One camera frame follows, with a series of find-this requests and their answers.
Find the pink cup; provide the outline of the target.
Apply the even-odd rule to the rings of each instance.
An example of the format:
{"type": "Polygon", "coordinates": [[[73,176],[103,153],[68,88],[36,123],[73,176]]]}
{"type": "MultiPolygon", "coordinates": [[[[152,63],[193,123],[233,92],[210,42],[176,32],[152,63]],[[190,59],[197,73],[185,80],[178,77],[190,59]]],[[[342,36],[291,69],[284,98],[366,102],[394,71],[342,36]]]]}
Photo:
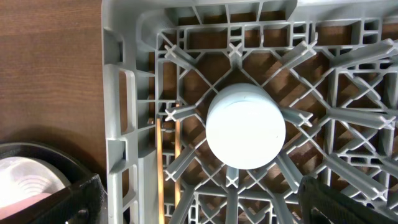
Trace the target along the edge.
{"type": "Polygon", "coordinates": [[[13,203],[12,205],[8,205],[6,207],[1,208],[1,219],[5,219],[21,210],[45,199],[46,197],[50,196],[50,193],[41,193],[19,202],[13,203]]]}

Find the pale grey plate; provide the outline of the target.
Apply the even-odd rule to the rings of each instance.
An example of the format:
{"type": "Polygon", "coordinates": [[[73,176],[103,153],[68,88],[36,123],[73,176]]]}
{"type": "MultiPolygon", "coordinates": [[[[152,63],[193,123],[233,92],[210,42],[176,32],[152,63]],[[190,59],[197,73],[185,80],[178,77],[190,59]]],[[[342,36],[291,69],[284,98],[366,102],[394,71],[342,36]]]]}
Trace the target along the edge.
{"type": "Polygon", "coordinates": [[[39,194],[54,194],[70,185],[55,166],[40,159],[1,159],[1,206],[6,207],[39,194]]]}

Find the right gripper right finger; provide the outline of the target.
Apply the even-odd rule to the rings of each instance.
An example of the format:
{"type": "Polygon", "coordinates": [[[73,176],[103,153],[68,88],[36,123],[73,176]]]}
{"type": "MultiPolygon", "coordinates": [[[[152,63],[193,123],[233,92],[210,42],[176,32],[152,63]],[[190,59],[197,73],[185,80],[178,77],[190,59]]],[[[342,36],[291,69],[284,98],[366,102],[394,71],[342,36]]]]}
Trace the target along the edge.
{"type": "Polygon", "coordinates": [[[397,224],[397,221],[364,206],[307,175],[300,182],[298,202],[304,224],[397,224]]]}

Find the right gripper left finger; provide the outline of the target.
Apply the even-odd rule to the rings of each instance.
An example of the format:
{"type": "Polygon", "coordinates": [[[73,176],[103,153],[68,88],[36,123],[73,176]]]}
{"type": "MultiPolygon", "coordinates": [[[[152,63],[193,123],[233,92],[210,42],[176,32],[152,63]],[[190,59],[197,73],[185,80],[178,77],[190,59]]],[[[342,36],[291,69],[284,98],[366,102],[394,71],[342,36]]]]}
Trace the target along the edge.
{"type": "Polygon", "coordinates": [[[100,223],[105,190],[91,174],[43,200],[1,220],[1,223],[100,223]]]}

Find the blue cup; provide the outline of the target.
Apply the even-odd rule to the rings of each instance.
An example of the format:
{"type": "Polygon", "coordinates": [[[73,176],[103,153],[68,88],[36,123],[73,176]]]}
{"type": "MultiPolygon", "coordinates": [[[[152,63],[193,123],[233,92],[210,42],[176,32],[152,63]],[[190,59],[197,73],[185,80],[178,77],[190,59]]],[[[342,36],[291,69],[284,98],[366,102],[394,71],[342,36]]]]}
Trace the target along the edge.
{"type": "Polygon", "coordinates": [[[212,153],[236,169],[270,163],[285,142],[281,110],[264,89],[237,83],[222,89],[206,117],[206,140],[212,153]]]}

